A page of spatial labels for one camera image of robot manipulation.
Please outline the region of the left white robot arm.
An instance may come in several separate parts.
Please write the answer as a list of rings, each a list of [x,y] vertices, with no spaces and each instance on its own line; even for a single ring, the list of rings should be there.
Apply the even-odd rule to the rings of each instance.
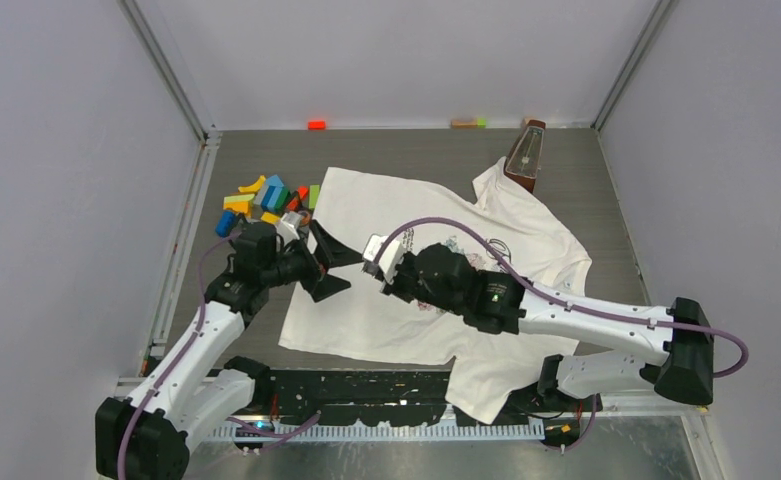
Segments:
[[[298,283],[315,302],[350,288],[334,268],[361,261],[313,220],[249,222],[220,245],[227,266],[200,285],[193,320],[157,367],[125,398],[105,399],[95,414],[97,472],[110,479],[179,479],[198,445],[240,409],[264,412],[273,398],[264,365],[235,357],[209,385],[209,371],[254,320],[271,289]]]

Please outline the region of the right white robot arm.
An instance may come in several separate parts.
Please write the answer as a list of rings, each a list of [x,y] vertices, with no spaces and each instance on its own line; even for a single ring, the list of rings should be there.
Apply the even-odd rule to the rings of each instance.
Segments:
[[[442,244],[414,254],[392,241],[364,260],[383,294],[458,315],[482,333],[559,336],[605,347],[600,354],[544,359],[533,386],[550,410],[645,388],[686,405],[714,400],[714,339],[696,301],[639,307],[566,294],[506,269],[477,269]]]

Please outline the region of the white floral t-shirt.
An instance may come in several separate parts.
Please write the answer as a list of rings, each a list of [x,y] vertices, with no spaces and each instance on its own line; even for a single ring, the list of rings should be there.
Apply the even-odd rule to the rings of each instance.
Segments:
[[[453,313],[492,301],[482,280],[511,265],[518,275],[583,295],[591,257],[573,233],[501,164],[475,178],[468,202],[435,183],[331,167],[321,183],[315,217],[334,238],[363,249],[375,234],[394,233],[409,251],[394,284],[415,297],[382,293],[358,265],[337,270],[349,286],[315,302],[302,288],[292,296],[282,347],[355,360],[452,367],[446,400],[490,424],[509,395],[535,383],[543,360],[570,355],[572,339],[481,332]]]

